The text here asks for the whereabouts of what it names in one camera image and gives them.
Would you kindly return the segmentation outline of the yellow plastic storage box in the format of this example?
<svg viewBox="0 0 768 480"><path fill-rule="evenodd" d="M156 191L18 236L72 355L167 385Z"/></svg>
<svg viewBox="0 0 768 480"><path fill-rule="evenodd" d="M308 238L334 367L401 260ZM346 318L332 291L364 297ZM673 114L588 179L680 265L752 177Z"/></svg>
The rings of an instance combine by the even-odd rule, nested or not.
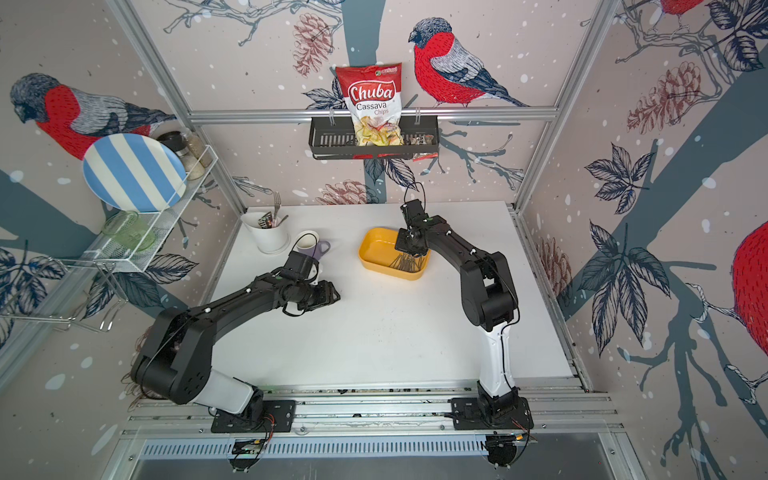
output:
<svg viewBox="0 0 768 480"><path fill-rule="evenodd" d="M358 251L362 265L373 272L404 280L420 279L427 269L430 254L422 257L395 249L398 231L376 227L364 236Z"/></svg>

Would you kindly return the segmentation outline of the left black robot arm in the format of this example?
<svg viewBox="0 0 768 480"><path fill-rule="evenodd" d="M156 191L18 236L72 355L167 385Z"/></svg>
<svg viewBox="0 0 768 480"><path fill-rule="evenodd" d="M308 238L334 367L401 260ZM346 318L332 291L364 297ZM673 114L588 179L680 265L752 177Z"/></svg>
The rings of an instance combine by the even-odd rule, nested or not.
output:
<svg viewBox="0 0 768 480"><path fill-rule="evenodd" d="M319 261L292 251L285 264L258 275L218 300L181 310L168 308L155 319L133 363L130 378L177 405L197 403L258 423L263 393L212 367L215 344L245 322L273 310L289 317L340 300L332 282L317 278Z"/></svg>

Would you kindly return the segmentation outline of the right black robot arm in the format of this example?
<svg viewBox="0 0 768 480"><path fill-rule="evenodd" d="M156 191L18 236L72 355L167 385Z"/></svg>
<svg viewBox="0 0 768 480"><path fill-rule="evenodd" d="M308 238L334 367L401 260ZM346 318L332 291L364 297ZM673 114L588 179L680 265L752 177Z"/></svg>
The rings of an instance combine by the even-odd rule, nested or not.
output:
<svg viewBox="0 0 768 480"><path fill-rule="evenodd" d="M468 321L483 331L479 392L489 400L512 400L519 389L507 372L505 329L519 320L519 299L508 261L460 236L441 216L429 215L419 200L400 206L405 226L395 249L414 258L435 252L459 274L460 302Z"/></svg>

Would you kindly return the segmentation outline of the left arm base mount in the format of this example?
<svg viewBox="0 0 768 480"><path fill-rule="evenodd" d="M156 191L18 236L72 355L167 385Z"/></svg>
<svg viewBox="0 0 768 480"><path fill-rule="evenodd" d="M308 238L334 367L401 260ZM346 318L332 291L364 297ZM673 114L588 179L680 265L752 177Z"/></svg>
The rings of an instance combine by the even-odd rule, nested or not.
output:
<svg viewBox="0 0 768 480"><path fill-rule="evenodd" d="M266 400L264 392L257 390L239 414L209 408L212 433L246 435L245 439L234 441L229 453L228 461L235 473L247 473L256 465L276 433L291 431L296 407L295 400Z"/></svg>

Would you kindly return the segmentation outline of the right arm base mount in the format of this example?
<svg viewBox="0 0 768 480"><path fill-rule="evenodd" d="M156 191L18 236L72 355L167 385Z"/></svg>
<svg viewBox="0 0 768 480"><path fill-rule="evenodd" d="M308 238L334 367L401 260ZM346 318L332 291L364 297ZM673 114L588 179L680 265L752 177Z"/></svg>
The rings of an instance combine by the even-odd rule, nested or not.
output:
<svg viewBox="0 0 768 480"><path fill-rule="evenodd" d="M525 452L532 439L534 427L528 400L512 387L501 396L491 396L478 384L478 396L456 397L450 401L451 410L445 415L455 430L480 430L492 434L485 439L488 462L511 467Z"/></svg>

